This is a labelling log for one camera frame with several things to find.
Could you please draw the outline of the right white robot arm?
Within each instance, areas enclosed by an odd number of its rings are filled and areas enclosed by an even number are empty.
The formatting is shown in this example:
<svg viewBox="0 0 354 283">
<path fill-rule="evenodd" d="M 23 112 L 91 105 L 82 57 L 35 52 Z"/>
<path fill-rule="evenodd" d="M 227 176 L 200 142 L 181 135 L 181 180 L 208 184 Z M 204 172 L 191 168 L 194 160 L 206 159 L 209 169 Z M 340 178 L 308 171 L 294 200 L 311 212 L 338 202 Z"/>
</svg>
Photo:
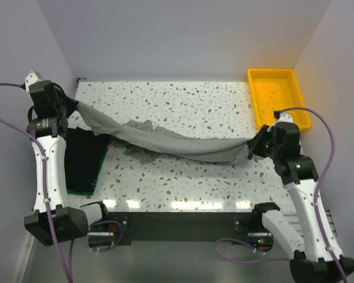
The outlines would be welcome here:
<svg viewBox="0 0 354 283">
<path fill-rule="evenodd" d="M 300 130 L 292 122 L 262 126 L 248 141 L 250 156 L 268 157 L 293 201 L 301 232 L 285 219 L 274 202 L 254 205 L 252 227 L 268 230 L 288 256 L 295 282 L 344 282 L 354 260 L 338 245 L 317 190 L 319 177 L 311 158 L 300 153 Z"/>
</svg>

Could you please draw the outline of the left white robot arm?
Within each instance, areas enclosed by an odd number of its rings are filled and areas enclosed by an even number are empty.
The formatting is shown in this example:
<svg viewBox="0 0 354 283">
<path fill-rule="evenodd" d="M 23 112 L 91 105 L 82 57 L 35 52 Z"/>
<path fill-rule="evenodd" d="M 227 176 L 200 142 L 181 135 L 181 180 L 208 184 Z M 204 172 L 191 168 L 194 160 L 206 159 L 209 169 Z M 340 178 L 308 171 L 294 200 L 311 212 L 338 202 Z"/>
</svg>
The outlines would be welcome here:
<svg viewBox="0 0 354 283">
<path fill-rule="evenodd" d="M 55 245 L 110 226 L 110 216 L 102 201 L 80 208 L 70 207 L 65 179 L 68 117 L 77 108 L 63 89 L 50 80 L 26 85 L 36 118 L 30 119 L 27 133 L 37 165 L 37 196 L 33 215 L 24 219 L 26 230 L 45 246 Z"/>
</svg>

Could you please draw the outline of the grey t shirt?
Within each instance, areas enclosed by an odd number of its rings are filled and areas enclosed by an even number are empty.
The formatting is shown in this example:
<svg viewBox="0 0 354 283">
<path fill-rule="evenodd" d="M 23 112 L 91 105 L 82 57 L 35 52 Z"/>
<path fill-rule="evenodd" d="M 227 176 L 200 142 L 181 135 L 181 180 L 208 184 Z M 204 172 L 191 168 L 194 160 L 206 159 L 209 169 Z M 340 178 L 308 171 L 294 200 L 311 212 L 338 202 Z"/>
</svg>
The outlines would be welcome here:
<svg viewBox="0 0 354 283">
<path fill-rule="evenodd" d="M 130 120 L 120 124 L 85 103 L 79 102 L 77 111 L 95 135 L 108 134 L 115 145 L 125 147 L 125 153 L 143 164 L 152 163 L 159 154 L 211 163 L 241 164 L 247 160 L 248 139 L 200 139 L 186 137 L 152 121 Z"/>
</svg>

